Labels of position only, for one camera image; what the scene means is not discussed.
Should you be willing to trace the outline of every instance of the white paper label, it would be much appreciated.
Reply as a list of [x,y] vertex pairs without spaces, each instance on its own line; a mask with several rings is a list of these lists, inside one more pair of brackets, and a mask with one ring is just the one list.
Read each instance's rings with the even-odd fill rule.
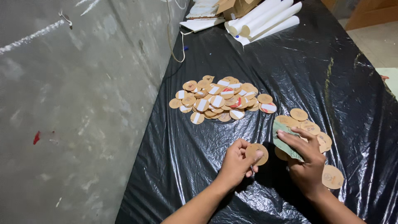
[[224,80],[220,80],[217,84],[222,85],[222,86],[228,86],[229,82],[226,82]]
[[189,110],[190,108],[185,107],[184,105],[182,105],[181,107],[179,107],[179,109],[180,109],[181,111],[186,111],[186,110]]
[[239,88],[239,87],[240,87],[240,83],[229,84],[228,87],[231,87],[231,88]]
[[198,122],[199,117],[200,117],[200,113],[196,113],[195,119],[193,120],[194,124],[196,124]]
[[261,108],[272,111],[272,112],[276,111],[276,106],[272,106],[269,104],[263,104],[263,105],[261,105]]
[[244,96],[246,93],[247,93],[246,91],[244,91],[244,90],[241,90],[241,91],[238,93],[238,95],[240,95],[240,96]]
[[233,94],[234,91],[225,91],[225,92],[221,92],[221,95],[225,95],[225,94]]
[[183,90],[180,90],[180,91],[178,91],[178,98],[179,99],[183,99],[184,98],[184,91]]
[[246,93],[244,96],[250,96],[250,95],[252,95],[252,94],[255,94],[255,92],[248,92],[248,93]]
[[239,110],[232,110],[231,112],[232,112],[235,116],[237,116],[238,119],[241,119],[241,118],[244,116],[244,114],[243,114],[242,112],[240,112]]
[[210,93],[211,95],[213,95],[213,94],[215,94],[215,93],[217,92],[218,89],[219,89],[219,87],[216,87],[216,86],[215,86],[215,87],[213,87],[213,89],[210,90],[209,93]]
[[216,98],[214,99],[214,101],[213,101],[213,106],[215,106],[215,107],[220,107],[220,103],[221,103],[221,100],[222,100],[223,98],[221,97],[221,96],[216,96]]
[[204,100],[204,99],[201,99],[200,100],[200,103],[199,103],[199,106],[196,108],[198,111],[203,111],[203,109],[205,108],[205,105],[206,105],[206,100]]

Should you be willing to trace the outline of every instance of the pile of cardboard discs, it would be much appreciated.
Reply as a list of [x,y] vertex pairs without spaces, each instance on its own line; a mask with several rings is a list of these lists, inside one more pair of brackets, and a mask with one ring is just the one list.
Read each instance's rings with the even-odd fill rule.
[[[294,108],[290,111],[290,116],[279,115],[275,118],[275,120],[282,124],[285,124],[290,128],[301,128],[317,136],[319,151],[321,153],[329,151],[332,147],[332,139],[326,133],[321,132],[320,127],[316,123],[309,121],[308,114],[302,109]],[[289,155],[278,147],[275,147],[275,155],[281,160],[285,161],[287,161],[289,158]],[[325,165],[322,173],[323,185],[330,189],[339,189],[343,185],[343,182],[344,176],[338,168],[332,165]]]
[[202,123],[206,119],[219,119],[227,122],[231,118],[240,120],[245,116],[245,110],[261,110],[272,114],[276,106],[268,94],[258,94],[258,89],[250,83],[240,83],[234,77],[228,76],[216,84],[214,76],[205,75],[199,82],[189,81],[182,86],[183,90],[176,93],[176,98],[169,103],[171,108],[179,108],[188,113],[193,110],[191,122]]

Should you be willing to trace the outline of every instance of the white electrical cable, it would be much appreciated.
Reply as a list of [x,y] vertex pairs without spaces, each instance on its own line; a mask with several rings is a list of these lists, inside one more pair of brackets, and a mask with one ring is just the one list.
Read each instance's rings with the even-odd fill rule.
[[169,25],[170,25],[170,22],[171,22],[172,19],[171,19],[171,16],[170,16],[169,1],[166,0],[166,2],[167,2],[167,10],[169,12],[169,22],[167,23],[167,38],[168,38],[168,42],[169,42],[169,47],[170,47],[170,50],[172,51],[172,56],[173,56],[174,60],[182,63],[185,60],[184,35],[190,34],[193,31],[191,31],[189,33],[180,32],[182,34],[182,53],[184,54],[184,57],[182,58],[182,61],[177,60],[176,57],[174,56],[174,53],[173,53],[172,44],[170,43]]

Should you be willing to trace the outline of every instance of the concrete wall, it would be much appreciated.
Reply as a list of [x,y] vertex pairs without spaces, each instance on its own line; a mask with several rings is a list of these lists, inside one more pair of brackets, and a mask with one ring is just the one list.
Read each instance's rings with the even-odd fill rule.
[[[169,4],[174,45],[188,2]],[[170,58],[166,7],[0,1],[1,223],[114,222]]]

